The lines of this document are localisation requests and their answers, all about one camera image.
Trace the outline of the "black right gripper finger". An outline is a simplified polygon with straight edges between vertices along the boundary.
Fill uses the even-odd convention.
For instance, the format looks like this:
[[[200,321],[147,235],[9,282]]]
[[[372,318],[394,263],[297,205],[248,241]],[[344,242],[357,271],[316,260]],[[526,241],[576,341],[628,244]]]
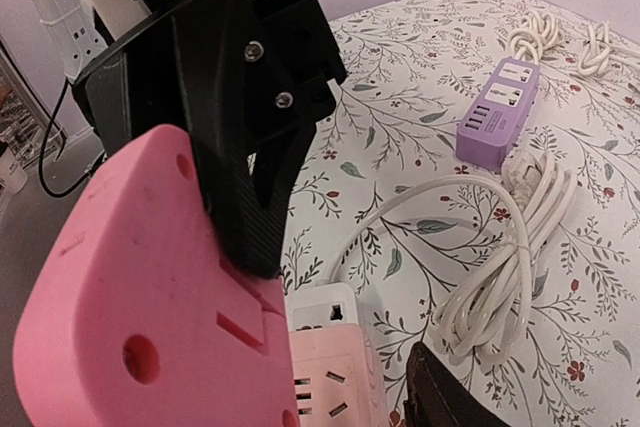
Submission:
[[[505,427],[478,402],[423,343],[416,342],[406,364],[407,426]]]

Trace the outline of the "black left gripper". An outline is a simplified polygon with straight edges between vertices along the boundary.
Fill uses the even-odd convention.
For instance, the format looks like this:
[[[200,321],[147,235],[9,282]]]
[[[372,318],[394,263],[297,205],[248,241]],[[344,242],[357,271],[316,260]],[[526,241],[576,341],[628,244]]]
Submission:
[[[86,66],[74,96],[108,154],[160,125],[189,134],[231,264],[280,273],[287,210],[346,77],[318,0],[140,0],[150,15]]]

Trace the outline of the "light pink cube socket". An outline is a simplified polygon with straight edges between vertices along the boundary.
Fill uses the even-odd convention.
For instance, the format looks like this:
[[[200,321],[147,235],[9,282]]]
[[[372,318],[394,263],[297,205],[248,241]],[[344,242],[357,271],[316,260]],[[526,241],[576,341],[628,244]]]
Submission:
[[[345,323],[289,334],[302,426],[386,426],[382,366],[363,329]]]

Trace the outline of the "white power strip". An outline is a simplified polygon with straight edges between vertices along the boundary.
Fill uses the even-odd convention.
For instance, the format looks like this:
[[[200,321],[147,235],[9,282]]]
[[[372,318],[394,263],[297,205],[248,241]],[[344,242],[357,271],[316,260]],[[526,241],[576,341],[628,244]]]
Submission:
[[[342,282],[296,290],[286,296],[285,304],[290,332],[363,320],[354,290]]]

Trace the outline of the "pink plug adapter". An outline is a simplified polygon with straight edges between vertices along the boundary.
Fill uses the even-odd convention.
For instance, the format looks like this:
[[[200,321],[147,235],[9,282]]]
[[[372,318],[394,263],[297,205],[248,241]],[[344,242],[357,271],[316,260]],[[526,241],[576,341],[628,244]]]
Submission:
[[[278,280],[223,253],[189,136],[168,125],[99,168],[39,274],[13,370],[36,426],[295,426]]]

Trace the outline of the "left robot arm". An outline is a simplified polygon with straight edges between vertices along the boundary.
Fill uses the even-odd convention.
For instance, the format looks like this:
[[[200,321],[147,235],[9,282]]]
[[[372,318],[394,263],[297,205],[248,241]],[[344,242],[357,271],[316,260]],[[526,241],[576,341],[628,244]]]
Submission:
[[[347,73],[318,0],[32,0],[108,154],[186,132],[224,253],[280,273],[287,210]]]

